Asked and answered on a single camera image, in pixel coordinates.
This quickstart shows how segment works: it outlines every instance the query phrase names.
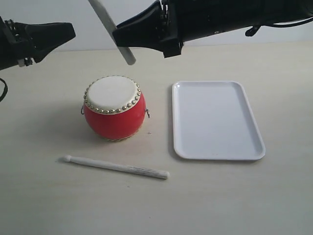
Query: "plastic tray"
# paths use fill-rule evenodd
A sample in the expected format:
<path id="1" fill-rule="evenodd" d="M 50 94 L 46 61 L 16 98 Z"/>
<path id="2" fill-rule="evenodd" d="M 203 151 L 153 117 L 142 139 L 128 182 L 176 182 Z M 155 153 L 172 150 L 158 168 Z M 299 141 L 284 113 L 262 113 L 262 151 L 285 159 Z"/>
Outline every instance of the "plastic tray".
<path id="1" fill-rule="evenodd" d="M 233 81 L 173 85 L 174 149 L 185 159 L 259 160 L 265 146 L 245 91 Z"/>

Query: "white drumhead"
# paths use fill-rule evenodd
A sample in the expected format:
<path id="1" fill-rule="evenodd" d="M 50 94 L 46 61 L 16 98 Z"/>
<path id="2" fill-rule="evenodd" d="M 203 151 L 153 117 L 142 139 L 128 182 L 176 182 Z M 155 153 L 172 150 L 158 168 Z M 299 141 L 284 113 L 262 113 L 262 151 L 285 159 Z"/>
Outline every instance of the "white drumhead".
<path id="1" fill-rule="evenodd" d="M 139 86 L 123 76 L 108 76 L 94 82 L 88 89 L 85 102 L 94 111 L 111 114 L 133 107 L 138 100 Z"/>

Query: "drumstick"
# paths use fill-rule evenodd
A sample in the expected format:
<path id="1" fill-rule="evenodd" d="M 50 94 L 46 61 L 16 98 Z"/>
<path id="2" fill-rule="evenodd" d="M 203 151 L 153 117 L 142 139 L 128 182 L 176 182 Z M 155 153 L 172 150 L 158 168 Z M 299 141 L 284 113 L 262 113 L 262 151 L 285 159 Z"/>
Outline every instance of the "drumstick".
<path id="1" fill-rule="evenodd" d="M 114 43 L 115 39 L 113 37 L 113 31 L 116 30 L 116 25 L 114 24 L 112 18 L 110 17 L 108 11 L 104 7 L 104 5 L 99 0 L 88 0 L 90 5 L 92 6 L 93 10 L 99 17 L 100 21 L 102 22 L 103 26 L 106 28 L 107 32 L 113 39 Z M 117 47 L 121 52 L 122 56 L 126 60 L 128 65 L 133 65 L 136 62 L 136 59 L 132 53 L 132 51 L 128 47 Z"/>
<path id="2" fill-rule="evenodd" d="M 92 160 L 88 158 L 79 158 L 79 157 L 73 157 L 70 155 L 66 155 L 62 158 L 64 162 L 71 162 L 76 163 L 80 165 L 88 165 L 103 169 L 109 169 L 109 170 L 116 170 L 116 171 L 122 171 L 127 172 L 131 174 L 137 174 L 137 175 L 144 175 L 144 176 L 150 176 L 155 178 L 161 178 L 161 179 L 167 179 L 170 176 L 170 173 L 163 170 L 153 170 L 148 168 L 141 168 L 131 165 L 119 165 L 114 163 L 109 163 L 105 161 L 99 161 L 99 160 Z"/>

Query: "drum ring handle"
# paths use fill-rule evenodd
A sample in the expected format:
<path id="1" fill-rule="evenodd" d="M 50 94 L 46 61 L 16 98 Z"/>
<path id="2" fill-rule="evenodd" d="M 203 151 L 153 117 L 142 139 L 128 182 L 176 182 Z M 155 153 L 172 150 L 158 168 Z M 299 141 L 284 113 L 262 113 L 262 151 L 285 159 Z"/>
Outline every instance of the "drum ring handle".
<path id="1" fill-rule="evenodd" d="M 145 112 L 147 113 L 148 118 L 150 118 L 150 112 L 149 112 L 149 109 L 147 109 L 147 108 L 146 108 Z"/>

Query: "white wall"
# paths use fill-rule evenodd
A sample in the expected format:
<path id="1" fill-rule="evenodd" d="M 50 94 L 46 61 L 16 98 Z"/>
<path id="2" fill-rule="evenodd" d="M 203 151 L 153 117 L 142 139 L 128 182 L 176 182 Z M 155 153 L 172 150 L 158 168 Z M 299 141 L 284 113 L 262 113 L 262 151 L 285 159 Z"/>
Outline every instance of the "white wall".
<path id="1" fill-rule="evenodd" d="M 136 15 L 154 0 L 102 0 L 116 24 Z M 112 49 L 114 43 L 87 0 L 0 0 L 0 16 L 26 24 L 73 23 L 77 37 L 62 50 Z M 313 40 L 313 23 L 288 29 L 263 27 L 252 38 L 246 29 L 188 42 L 188 45 L 216 45 L 256 42 Z"/>

